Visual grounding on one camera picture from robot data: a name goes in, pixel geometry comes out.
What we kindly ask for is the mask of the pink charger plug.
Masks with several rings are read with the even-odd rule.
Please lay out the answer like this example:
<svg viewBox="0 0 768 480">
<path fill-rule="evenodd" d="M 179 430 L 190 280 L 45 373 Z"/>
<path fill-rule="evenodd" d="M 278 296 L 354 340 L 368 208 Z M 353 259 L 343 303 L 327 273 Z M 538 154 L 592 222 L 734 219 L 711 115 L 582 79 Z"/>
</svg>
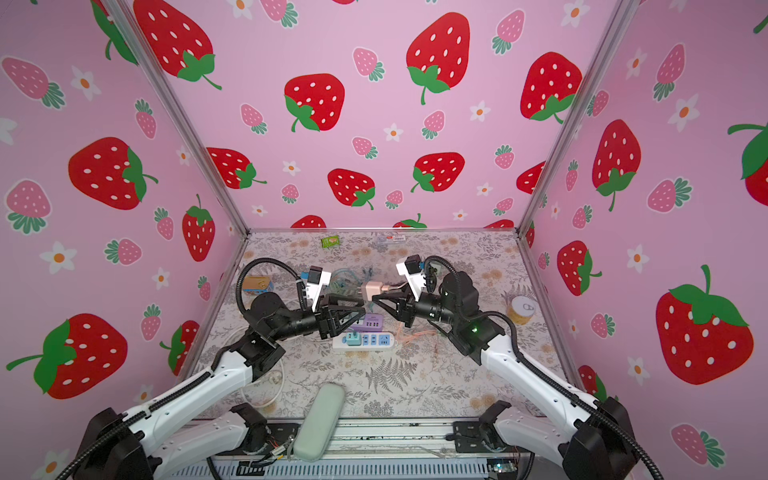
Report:
<svg viewBox="0 0 768 480">
<path fill-rule="evenodd" d="M 380 295 L 387 291 L 388 286 L 380 281 L 369 281 L 361 287 L 362 295 L 366 302 L 373 300 L 374 296 Z"/>
</svg>

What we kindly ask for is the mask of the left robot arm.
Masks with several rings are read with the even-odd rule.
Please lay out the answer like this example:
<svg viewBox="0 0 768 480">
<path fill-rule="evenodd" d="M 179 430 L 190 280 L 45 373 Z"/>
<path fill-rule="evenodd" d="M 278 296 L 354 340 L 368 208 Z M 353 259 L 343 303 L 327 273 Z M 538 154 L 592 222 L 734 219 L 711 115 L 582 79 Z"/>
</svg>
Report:
<svg viewBox="0 0 768 480">
<path fill-rule="evenodd" d="M 161 479 L 220 451 L 237 448 L 256 424 L 257 412 L 239 406 L 223 418 L 198 428 L 197 439 L 185 439 L 185 425 L 198 414 L 269 372 L 282 358 L 284 339 L 342 334 L 365 313 L 359 297 L 323 294 L 331 274 L 313 266 L 306 278 L 294 269 L 299 306 L 289 308 L 275 292 L 242 298 L 249 272 L 263 264 L 257 258 L 238 275 L 237 308 L 248 327 L 237 341 L 218 350 L 211 365 L 174 388 L 123 413 L 108 408 L 89 422 L 75 458 L 61 479 Z"/>
</svg>

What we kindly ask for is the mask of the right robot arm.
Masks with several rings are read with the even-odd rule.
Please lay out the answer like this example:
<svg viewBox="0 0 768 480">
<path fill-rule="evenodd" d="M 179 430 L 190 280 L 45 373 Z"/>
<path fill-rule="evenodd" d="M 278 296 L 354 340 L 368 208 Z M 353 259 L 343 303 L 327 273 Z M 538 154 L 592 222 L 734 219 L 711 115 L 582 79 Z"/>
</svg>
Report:
<svg viewBox="0 0 768 480">
<path fill-rule="evenodd" d="M 371 281 L 361 292 L 405 326 L 423 319 L 465 357 L 494 373 L 541 412 L 514 413 L 497 405 L 486 422 L 494 440 L 561 465 L 570 479 L 625 479 L 643 464 L 654 479 L 659 466 L 636 440 L 626 408 L 599 400 L 559 378 L 518 345 L 514 322 L 479 308 L 470 276 L 439 256 L 412 255 L 396 265 L 405 281 Z"/>
</svg>

